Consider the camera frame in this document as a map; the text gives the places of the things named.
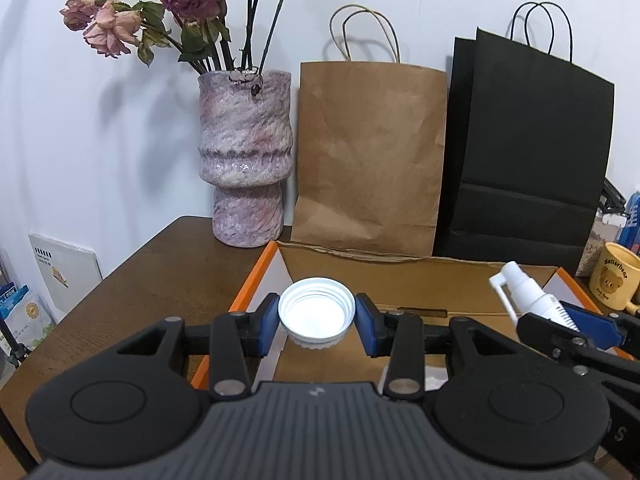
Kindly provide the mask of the white spray bottle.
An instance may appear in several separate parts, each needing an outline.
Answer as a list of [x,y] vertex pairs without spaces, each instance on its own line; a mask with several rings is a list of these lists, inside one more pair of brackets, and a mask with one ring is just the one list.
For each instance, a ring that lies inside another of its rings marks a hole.
[[559,300],[545,292],[516,262],[506,263],[489,279],[489,284],[514,325],[518,324],[521,316],[533,313],[571,330],[578,330]]

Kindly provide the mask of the red cardboard box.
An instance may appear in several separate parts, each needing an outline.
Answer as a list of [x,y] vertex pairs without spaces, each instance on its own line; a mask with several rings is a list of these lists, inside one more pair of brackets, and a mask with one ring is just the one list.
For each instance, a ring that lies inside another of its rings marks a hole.
[[[303,278],[332,278],[352,292],[364,292],[382,310],[416,311],[427,323],[446,325],[468,316],[510,338],[515,327],[489,285],[501,266],[447,258],[399,258],[336,252],[301,244],[269,243],[232,302],[232,310],[252,312],[270,292],[283,292]],[[258,367],[260,380],[279,382],[373,382],[387,365],[362,350],[356,330],[321,350],[299,347],[278,330]]]

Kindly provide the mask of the white ridged cap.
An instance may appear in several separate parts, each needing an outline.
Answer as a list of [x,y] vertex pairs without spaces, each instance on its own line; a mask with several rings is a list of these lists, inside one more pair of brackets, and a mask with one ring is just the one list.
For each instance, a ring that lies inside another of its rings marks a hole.
[[355,296],[330,278],[304,278],[280,295],[278,315],[299,347],[322,350],[338,344],[355,319]]

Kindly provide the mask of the translucent plastic container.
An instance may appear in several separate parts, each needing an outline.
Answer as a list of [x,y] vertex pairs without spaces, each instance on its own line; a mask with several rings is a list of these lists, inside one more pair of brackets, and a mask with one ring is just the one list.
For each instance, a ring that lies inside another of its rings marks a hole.
[[[383,393],[384,382],[387,376],[388,367],[384,367],[380,381],[378,382],[378,393]],[[424,389],[432,391],[439,389],[448,380],[448,373],[445,367],[433,366],[426,364],[424,366],[425,382]]]

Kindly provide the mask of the yellow bear mug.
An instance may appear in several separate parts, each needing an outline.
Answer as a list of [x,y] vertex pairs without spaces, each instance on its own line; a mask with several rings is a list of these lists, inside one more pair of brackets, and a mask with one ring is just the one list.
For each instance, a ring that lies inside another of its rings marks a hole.
[[590,292],[615,311],[639,313],[639,257],[620,244],[604,244],[590,276]]

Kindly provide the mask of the blue soda can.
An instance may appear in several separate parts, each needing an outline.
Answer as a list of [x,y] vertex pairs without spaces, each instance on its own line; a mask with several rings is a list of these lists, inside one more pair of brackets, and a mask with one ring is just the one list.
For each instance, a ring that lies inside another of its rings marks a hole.
[[627,219],[625,225],[620,229],[617,235],[616,243],[629,249],[634,254],[639,252],[639,209],[640,209],[640,190],[636,186],[636,190],[631,194],[627,202],[625,212]]

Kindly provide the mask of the grain storage jar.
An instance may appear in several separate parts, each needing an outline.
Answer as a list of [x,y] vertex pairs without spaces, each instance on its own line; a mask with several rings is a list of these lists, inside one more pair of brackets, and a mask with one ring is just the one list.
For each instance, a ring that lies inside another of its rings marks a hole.
[[589,278],[598,263],[604,245],[614,242],[625,226],[627,215],[624,212],[603,212],[597,210],[593,225],[585,244],[575,275],[578,278]]

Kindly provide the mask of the black light stand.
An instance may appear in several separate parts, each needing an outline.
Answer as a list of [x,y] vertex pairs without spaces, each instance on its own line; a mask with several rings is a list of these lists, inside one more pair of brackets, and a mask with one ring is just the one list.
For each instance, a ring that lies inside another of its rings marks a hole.
[[[10,346],[9,362],[15,368],[19,368],[26,360],[26,356],[29,355],[30,351],[24,346],[24,344],[20,344],[16,341],[3,318],[0,318],[0,325],[2,336]],[[29,452],[26,444],[17,434],[4,412],[1,412],[1,439],[11,451],[14,458],[22,466],[24,471],[31,472],[37,467],[35,457],[32,456],[31,452]]]

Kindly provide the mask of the black hangers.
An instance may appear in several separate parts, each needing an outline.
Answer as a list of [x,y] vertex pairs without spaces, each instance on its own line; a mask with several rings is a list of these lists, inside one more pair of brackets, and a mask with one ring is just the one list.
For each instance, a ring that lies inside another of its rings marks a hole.
[[626,198],[608,178],[605,178],[603,182],[600,209],[602,214],[626,216]]

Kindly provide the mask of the blue white package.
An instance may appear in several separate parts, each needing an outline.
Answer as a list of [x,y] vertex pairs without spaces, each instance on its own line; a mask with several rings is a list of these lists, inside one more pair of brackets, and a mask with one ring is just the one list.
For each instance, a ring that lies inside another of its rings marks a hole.
[[19,344],[35,350],[55,326],[39,296],[27,286],[1,300],[1,317]]

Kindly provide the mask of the black paper bag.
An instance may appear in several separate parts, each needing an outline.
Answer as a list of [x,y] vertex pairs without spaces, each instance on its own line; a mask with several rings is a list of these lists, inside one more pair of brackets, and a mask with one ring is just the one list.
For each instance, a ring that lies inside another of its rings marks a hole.
[[576,272],[604,187],[614,94],[511,37],[454,40],[434,255]]

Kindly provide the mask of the brown paper bag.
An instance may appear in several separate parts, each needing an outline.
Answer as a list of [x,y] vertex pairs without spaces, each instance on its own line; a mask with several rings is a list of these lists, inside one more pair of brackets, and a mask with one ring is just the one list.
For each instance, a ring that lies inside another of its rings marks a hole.
[[369,14],[390,62],[355,61],[344,32],[331,36],[339,61],[300,66],[297,107],[297,243],[428,257],[444,162],[447,76],[405,64],[392,23]]

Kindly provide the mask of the purple textured vase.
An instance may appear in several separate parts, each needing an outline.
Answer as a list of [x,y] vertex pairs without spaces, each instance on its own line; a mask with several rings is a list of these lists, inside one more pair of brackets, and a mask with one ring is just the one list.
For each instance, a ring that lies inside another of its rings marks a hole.
[[264,246],[282,232],[282,185],[293,171],[292,75],[209,72],[198,86],[200,177],[214,187],[214,237]]

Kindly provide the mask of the dried pink rose bouquet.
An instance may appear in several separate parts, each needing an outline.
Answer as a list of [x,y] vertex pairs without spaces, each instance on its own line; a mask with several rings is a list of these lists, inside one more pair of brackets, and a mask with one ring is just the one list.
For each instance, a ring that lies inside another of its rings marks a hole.
[[174,48],[178,61],[198,74],[219,70],[261,74],[284,0],[278,0],[259,58],[253,55],[253,36],[259,0],[246,0],[244,41],[240,56],[231,52],[227,0],[67,0],[60,10],[63,24],[79,32],[85,44],[104,58],[135,53],[146,66],[154,51]]

